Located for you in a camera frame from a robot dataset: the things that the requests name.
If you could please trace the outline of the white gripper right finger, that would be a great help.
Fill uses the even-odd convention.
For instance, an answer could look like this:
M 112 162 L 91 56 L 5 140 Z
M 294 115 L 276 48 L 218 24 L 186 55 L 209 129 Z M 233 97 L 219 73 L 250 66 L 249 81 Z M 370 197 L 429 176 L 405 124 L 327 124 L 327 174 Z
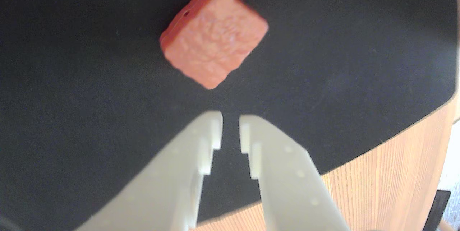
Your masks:
M 258 180 L 268 231 L 348 231 L 308 151 L 269 121 L 239 119 L 240 150 Z

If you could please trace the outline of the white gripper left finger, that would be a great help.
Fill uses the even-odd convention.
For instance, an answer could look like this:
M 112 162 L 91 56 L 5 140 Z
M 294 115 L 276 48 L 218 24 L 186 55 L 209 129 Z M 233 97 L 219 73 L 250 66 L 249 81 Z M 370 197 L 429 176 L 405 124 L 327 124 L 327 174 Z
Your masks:
M 79 231 L 187 231 L 197 226 L 203 180 L 221 148 L 223 115 L 191 121 Z

